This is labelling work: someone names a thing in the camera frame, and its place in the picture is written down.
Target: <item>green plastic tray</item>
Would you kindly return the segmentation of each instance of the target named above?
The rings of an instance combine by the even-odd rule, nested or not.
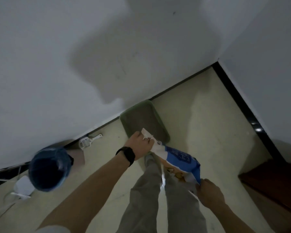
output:
[[[169,133],[151,101],[142,101],[125,110],[120,121],[128,137],[145,128],[155,139],[163,143],[170,141]]]

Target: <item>person's left hand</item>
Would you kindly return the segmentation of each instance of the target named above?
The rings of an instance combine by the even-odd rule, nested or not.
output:
[[[126,141],[124,146],[132,148],[136,156],[135,160],[138,160],[152,149],[153,144],[153,139],[144,139],[143,134],[137,131]]]

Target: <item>person's right arm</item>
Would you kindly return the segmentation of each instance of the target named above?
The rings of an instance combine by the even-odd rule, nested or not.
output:
[[[254,231],[237,217],[225,203],[219,187],[208,179],[202,179],[200,186],[196,185],[197,197],[218,218],[226,233],[254,233]]]

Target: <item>blue bag section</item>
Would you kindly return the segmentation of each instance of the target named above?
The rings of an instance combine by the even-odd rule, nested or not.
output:
[[[194,157],[169,146],[165,146],[165,151],[168,163],[182,171],[192,173],[197,183],[200,184],[200,164]]]
[[[64,148],[42,149],[29,164],[30,181],[40,191],[52,191],[64,182],[72,164],[73,159]]]

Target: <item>gray pants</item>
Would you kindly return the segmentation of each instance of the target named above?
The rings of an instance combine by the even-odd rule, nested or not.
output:
[[[206,233],[206,220],[198,200],[186,189],[165,175],[168,233]],[[148,233],[156,231],[158,197],[162,175],[153,159],[147,161],[144,174],[130,191],[130,202],[122,216],[117,233]]]

